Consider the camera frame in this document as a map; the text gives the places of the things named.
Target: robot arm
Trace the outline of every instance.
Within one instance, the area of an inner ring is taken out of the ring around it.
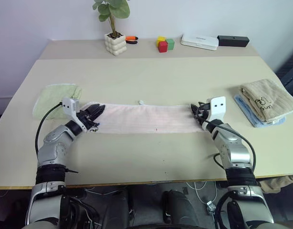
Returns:
[[[251,164],[250,154],[242,144],[242,139],[247,140],[228,124],[223,123],[226,111],[225,97],[208,99],[206,104],[199,102],[199,105],[191,105],[193,115],[203,130],[211,133],[229,185],[228,193],[217,204],[215,227],[218,228],[219,223],[221,229],[226,229],[220,211],[224,201],[230,197],[232,200],[227,205],[227,211],[231,229],[285,228],[274,224],[262,190],[257,185],[253,174],[255,157]]]
[[[94,104],[80,111],[78,100],[65,98],[62,107],[72,120],[50,132],[37,153],[36,183],[31,192],[26,225],[36,222],[53,228],[67,228],[70,200],[64,195],[65,173],[74,171],[66,168],[66,156],[81,132],[97,130],[99,123],[93,121],[102,114],[105,105]]]

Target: white box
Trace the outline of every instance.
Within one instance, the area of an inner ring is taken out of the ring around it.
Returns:
[[[181,44],[202,49],[216,50],[218,47],[218,39],[215,37],[184,34],[181,39]]]

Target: red cube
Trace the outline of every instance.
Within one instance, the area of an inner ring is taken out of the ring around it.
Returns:
[[[159,52],[167,52],[167,42],[159,42],[158,49]]]

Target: blue towel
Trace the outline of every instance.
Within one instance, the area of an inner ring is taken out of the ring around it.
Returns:
[[[255,114],[252,112],[250,107],[244,102],[244,100],[242,99],[242,97],[239,94],[234,96],[234,100],[236,101],[237,105],[240,107],[242,112],[245,114],[247,119],[250,121],[250,123],[254,127],[266,127],[266,126],[270,126],[270,125],[279,125],[279,124],[284,123],[286,120],[286,117],[283,117],[277,123],[274,123],[274,124],[264,123],[255,116]]]

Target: green leaf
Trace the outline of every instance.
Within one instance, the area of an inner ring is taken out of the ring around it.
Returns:
[[[94,4],[92,5],[93,10],[96,10],[97,7],[98,7],[99,5],[100,5],[99,2],[94,3]]]
[[[106,0],[112,7],[119,8],[122,4],[122,0]]]
[[[101,15],[109,15],[110,11],[109,11],[109,7],[108,4],[101,4],[98,6],[98,11]]]
[[[130,14],[130,9],[126,0],[122,0],[118,8],[109,5],[109,9],[111,14],[116,18],[128,18]]]
[[[99,15],[99,21],[103,22],[106,21],[106,19],[108,19],[109,14],[108,15]]]

